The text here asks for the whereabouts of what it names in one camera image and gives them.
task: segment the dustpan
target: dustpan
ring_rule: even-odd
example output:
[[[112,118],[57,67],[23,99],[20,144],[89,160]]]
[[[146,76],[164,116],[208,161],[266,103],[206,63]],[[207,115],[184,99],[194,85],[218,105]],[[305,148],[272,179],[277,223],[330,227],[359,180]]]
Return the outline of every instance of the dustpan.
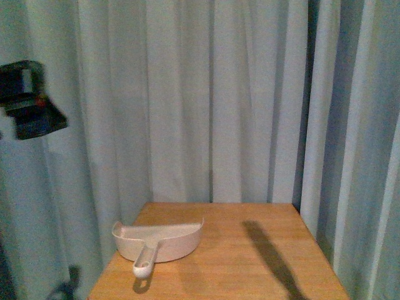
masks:
[[[193,252],[200,243],[201,223],[125,226],[115,223],[112,235],[121,256],[134,261],[133,273],[139,279],[150,276],[154,263],[173,261]]]

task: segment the wooden surface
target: wooden surface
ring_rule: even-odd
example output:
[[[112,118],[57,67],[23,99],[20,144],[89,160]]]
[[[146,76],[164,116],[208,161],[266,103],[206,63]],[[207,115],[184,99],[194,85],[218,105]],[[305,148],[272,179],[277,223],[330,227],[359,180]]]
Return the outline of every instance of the wooden surface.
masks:
[[[139,281],[117,252],[88,300],[349,299],[291,204],[147,203],[135,224],[203,217],[190,255],[156,264],[150,280]]]

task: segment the wooden table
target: wooden table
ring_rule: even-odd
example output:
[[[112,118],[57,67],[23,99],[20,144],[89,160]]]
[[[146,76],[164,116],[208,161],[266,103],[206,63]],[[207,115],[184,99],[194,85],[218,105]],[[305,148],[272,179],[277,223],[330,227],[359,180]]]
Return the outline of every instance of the wooden table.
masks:
[[[156,264],[140,281],[117,252],[87,300],[349,299],[291,204],[147,203],[135,224],[203,217],[200,245],[190,255]]]

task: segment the black object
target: black object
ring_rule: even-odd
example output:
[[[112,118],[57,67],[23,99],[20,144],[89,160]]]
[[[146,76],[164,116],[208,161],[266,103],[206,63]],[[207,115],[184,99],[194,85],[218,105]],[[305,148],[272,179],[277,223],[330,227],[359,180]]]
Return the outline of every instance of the black object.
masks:
[[[36,61],[0,67],[0,106],[14,118],[18,139],[44,136],[68,126],[44,92],[44,67]]]
[[[79,287],[79,275],[81,268],[79,266],[69,267],[69,278],[68,282],[61,283],[50,295],[47,296],[46,300],[59,299],[61,296],[62,300],[76,300],[74,293]]]

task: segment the white curtain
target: white curtain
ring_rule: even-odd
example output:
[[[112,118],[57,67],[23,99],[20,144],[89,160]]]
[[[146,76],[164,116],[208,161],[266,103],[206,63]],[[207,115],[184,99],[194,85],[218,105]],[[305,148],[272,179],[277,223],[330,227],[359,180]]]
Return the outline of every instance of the white curtain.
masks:
[[[113,223],[147,201],[300,200],[351,296],[397,299],[400,11],[318,2],[1,1],[0,64],[44,63],[69,118],[0,142],[18,299],[44,299],[70,265],[86,297]]]

